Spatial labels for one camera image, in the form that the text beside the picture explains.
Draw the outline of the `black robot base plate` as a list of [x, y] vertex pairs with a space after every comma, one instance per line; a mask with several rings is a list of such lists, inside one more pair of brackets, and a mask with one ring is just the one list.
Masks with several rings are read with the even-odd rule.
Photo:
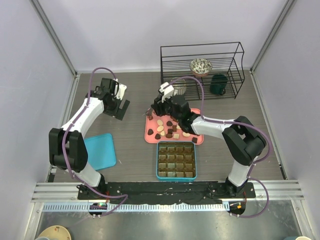
[[78, 200], [109, 200], [111, 204], [119, 204], [127, 195], [124, 202], [127, 205], [173, 205], [189, 204], [204, 205], [220, 203], [223, 199], [254, 199], [256, 197], [254, 185], [247, 182], [239, 193], [230, 194], [227, 184], [218, 181], [193, 182], [108, 182], [105, 184], [105, 195], [119, 196], [111, 199], [102, 197], [88, 187], [79, 184]]

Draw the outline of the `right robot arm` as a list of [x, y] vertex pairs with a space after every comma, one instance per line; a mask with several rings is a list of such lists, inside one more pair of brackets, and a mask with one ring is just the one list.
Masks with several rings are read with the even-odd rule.
[[225, 141], [234, 159], [231, 172], [225, 180], [225, 190], [233, 198], [243, 193], [253, 165], [265, 159], [257, 158], [265, 147], [271, 147], [268, 136], [254, 127], [245, 116], [239, 116], [234, 120], [207, 118], [192, 111], [182, 95], [167, 99], [158, 95], [151, 109], [159, 117], [172, 117], [185, 133], [206, 135]]

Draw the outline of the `stainless steel tongs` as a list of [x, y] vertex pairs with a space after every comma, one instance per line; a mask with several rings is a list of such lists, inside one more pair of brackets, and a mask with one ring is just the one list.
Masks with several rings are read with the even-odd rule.
[[154, 114], [154, 110], [152, 107], [148, 108], [145, 112], [145, 116], [150, 119], [150, 118], [153, 118], [153, 114]]

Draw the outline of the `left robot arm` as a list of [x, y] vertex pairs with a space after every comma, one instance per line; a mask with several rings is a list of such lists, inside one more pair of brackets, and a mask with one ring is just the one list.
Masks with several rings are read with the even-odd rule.
[[48, 134], [49, 162], [89, 188], [89, 194], [100, 200], [107, 192], [105, 178], [88, 160], [84, 137], [101, 114], [122, 120], [130, 104], [122, 103], [127, 86], [117, 79], [102, 78], [100, 85], [86, 94], [75, 115], [62, 127], [52, 128]]

